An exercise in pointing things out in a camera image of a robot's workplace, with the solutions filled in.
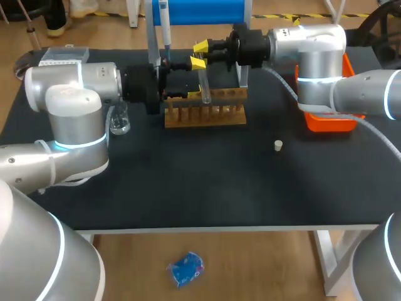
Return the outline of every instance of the black table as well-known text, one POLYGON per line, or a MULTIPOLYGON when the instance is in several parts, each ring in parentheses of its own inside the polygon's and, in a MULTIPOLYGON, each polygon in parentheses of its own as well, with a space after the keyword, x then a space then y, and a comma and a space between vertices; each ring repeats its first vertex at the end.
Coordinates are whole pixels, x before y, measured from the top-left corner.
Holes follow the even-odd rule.
MULTIPOLYGON (((380 68, 370 48, 348 52, 357 72, 380 68)), ((172 59, 185 54, 173 51, 172 59)), ((101 61, 123 68, 147 61, 147 52, 91 50, 89 62, 101 61)), ((224 65, 208 73, 211 88, 236 83, 224 65)), ((104 173, 30 197, 76 230, 351 226, 381 223, 401 209, 401 166, 371 132, 312 134, 275 77, 250 70, 248 82, 246 126, 164 129, 163 115, 129 105, 131 131, 111 139, 104 173)), ((197 75, 176 71, 168 87, 195 90, 197 75)), ((401 123, 368 120, 401 148, 401 123)), ((36 139, 53 140, 48 118, 29 108, 21 87, 0 144, 36 139)))

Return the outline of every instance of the shoe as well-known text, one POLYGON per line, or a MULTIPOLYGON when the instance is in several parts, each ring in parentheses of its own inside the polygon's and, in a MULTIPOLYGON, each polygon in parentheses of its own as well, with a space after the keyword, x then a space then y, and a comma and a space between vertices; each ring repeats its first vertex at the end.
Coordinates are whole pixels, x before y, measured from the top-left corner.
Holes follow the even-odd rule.
POLYGON ((63 25, 60 28, 56 28, 56 29, 49 29, 47 30, 47 34, 49 38, 58 38, 59 36, 62 36, 65 31, 71 27, 72 25, 72 20, 71 18, 67 18, 67 21, 65 23, 65 25, 63 25))
POLYGON ((71 0, 70 3, 71 18, 83 18, 99 9, 97 0, 71 0))

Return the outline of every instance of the test tube rack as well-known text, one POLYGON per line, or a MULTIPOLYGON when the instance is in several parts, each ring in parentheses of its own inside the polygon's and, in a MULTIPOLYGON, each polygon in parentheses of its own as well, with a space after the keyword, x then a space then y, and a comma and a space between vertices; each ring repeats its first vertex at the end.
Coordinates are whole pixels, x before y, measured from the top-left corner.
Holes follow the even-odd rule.
POLYGON ((210 105, 202 103, 200 91, 188 93, 187 98, 166 99, 165 128, 246 124, 247 88, 211 89, 211 97, 210 105))

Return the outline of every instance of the glass test tube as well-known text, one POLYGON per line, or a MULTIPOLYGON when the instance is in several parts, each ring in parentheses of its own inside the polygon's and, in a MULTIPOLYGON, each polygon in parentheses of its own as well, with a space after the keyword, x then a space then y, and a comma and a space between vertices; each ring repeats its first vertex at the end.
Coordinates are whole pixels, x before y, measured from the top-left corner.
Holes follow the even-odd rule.
POLYGON ((207 80, 206 69, 198 70, 200 92, 202 94, 203 103, 211 103, 211 91, 209 89, 209 81, 207 80))

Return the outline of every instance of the orange container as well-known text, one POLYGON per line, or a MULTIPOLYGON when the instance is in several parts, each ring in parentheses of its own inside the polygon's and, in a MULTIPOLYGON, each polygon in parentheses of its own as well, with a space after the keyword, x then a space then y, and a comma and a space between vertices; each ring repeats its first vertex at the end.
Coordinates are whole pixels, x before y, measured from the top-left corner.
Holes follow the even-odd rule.
MULTIPOLYGON (((343 57, 343 77, 352 77, 353 75, 355 75, 355 72, 345 53, 343 57)), ((298 66, 295 68, 295 80, 298 83, 298 66)), ((355 120, 323 118, 307 112, 304 112, 304 114, 306 124, 313 132, 351 132, 357 126, 357 121, 355 120)))

